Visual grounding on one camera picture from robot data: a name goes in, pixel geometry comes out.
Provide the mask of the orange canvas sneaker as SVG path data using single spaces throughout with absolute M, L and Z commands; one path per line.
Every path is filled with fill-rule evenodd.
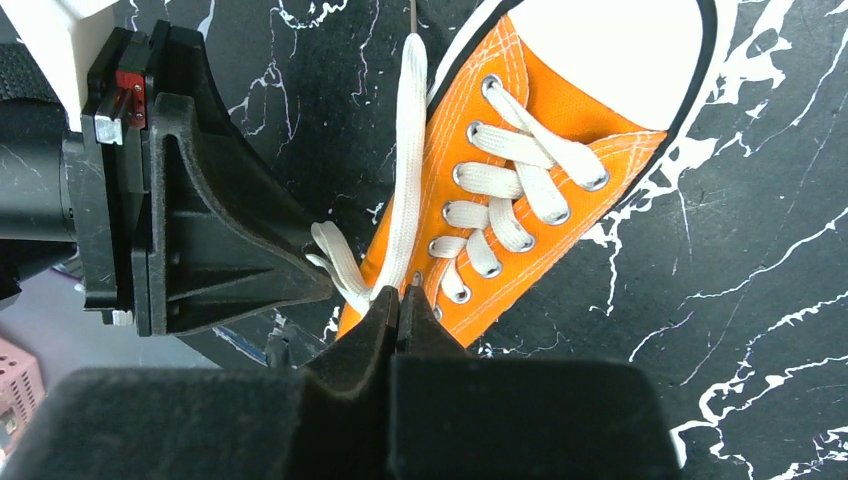
M 434 74 L 404 43 L 393 196 L 365 256 L 316 223 L 349 334 L 390 286 L 479 338 L 691 126 L 733 35 L 732 1 L 484 1 Z

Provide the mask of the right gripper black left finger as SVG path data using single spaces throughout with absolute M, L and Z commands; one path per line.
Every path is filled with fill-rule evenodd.
M 399 295 L 308 364 L 85 369 L 40 405 L 5 479 L 381 479 Z

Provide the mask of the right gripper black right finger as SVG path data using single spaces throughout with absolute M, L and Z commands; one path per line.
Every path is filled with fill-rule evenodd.
M 616 362 L 471 356 L 406 289 L 389 367 L 393 479 L 677 479 L 648 378 Z

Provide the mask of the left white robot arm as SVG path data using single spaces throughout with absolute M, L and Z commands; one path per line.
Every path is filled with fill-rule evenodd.
M 1 300 L 70 257 L 85 303 L 142 337 L 324 300 L 304 209 L 232 124 L 203 35 L 113 29 L 74 132 L 22 45 L 1 48 Z

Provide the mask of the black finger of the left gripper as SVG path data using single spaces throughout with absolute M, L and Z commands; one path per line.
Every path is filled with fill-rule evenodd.
M 327 299 L 329 276 L 304 256 L 310 218 L 231 122 L 203 35 L 158 26 L 150 45 L 150 333 Z

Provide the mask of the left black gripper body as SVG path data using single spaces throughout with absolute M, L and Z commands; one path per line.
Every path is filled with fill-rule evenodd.
M 150 174 L 143 145 L 150 120 L 149 35 L 116 27 L 85 77 L 81 131 L 67 132 L 63 161 L 85 291 L 106 325 L 153 332 L 147 241 Z

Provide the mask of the white shoelace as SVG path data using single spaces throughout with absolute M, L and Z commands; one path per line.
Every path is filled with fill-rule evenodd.
M 397 167 L 395 193 L 390 215 L 388 244 L 382 267 L 373 285 L 360 273 L 348 242 L 332 222 L 314 223 L 311 234 L 320 249 L 307 259 L 324 269 L 348 305 L 364 315 L 384 287 L 400 288 L 410 265 L 419 228 L 421 175 L 424 159 L 427 54 L 421 37 L 409 34 L 404 43 L 398 86 L 396 115 Z M 548 225 L 560 225 L 571 209 L 554 185 L 550 170 L 560 166 L 582 190 L 604 188 L 610 173 L 586 145 L 565 140 L 544 127 L 490 74 L 481 84 L 484 98 L 510 130 L 472 122 L 467 128 L 470 143 L 480 150 L 513 162 L 511 169 L 466 162 L 453 170 L 455 183 L 463 190 L 486 195 L 487 205 L 451 202 L 455 214 L 449 225 L 469 228 L 468 239 L 439 236 L 428 245 L 429 255 L 455 260 L 466 253 L 473 269 L 483 278 L 498 276 L 503 265 L 485 239 L 491 228 L 497 241 L 509 252 L 525 253 L 536 239 L 516 218 L 513 203 L 526 198 L 533 214 Z

